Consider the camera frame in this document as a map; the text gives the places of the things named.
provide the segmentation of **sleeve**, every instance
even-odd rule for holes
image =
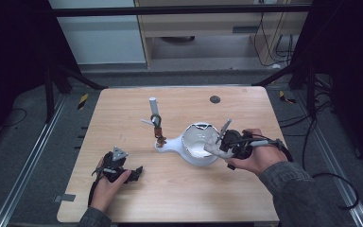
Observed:
[[[93,207],[89,207],[78,223],[78,227],[109,227],[111,226],[111,222],[104,213]]]
[[[283,227],[346,226],[337,207],[325,200],[315,180],[298,164],[275,164],[259,179],[272,194]]]

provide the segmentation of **small round object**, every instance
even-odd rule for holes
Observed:
[[[220,97],[219,97],[219,96],[211,96],[211,97],[209,98],[209,100],[210,100],[212,103],[217,104],[217,103],[219,103],[219,102],[220,102]]]

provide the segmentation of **white rod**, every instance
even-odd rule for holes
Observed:
[[[154,126],[154,124],[153,124],[152,122],[148,121],[148,120],[145,120],[145,119],[140,119],[140,120],[141,120],[141,122],[143,122],[143,123],[146,123],[146,124],[149,124],[149,125],[151,125],[151,126]]]
[[[157,114],[157,115],[159,115],[159,112],[158,112],[158,105],[157,105],[156,97],[150,97],[150,98],[149,98],[149,105],[151,106],[152,114]],[[154,124],[159,124],[159,118],[154,116],[154,117],[152,118],[152,123],[154,123]]]

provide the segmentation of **hand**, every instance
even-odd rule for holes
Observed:
[[[255,136],[255,134],[262,135],[258,129],[247,129],[246,131],[252,133],[252,137],[254,138],[261,138],[260,136]],[[246,169],[258,176],[268,167],[280,162],[286,162],[287,159],[276,147],[267,145],[253,148],[252,155],[248,159],[240,160],[231,158],[225,161],[236,168]]]
[[[101,166],[102,162],[103,159],[99,161],[98,166]],[[117,191],[122,186],[122,184],[128,179],[130,174],[131,170],[126,170],[113,183],[108,181],[108,179],[105,176],[103,176],[99,180],[98,185],[95,188],[93,200],[91,201],[90,206],[105,213],[109,205],[111,204],[114,196],[116,195]]]

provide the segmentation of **wooden table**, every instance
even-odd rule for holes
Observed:
[[[177,153],[159,153],[149,119],[148,99],[156,97],[164,136],[176,138],[195,122],[208,122],[219,131],[227,118],[230,130],[260,128],[269,138],[280,131],[263,87],[154,87],[102,91],[85,136],[66,194],[61,222],[78,222],[87,208],[91,173],[114,146],[129,153],[124,168],[144,167],[138,182],[124,184],[109,210],[113,222],[230,222],[278,220],[272,197],[258,178],[245,170],[232,171],[218,159],[205,167],[192,166]],[[219,96],[214,104],[211,96]]]

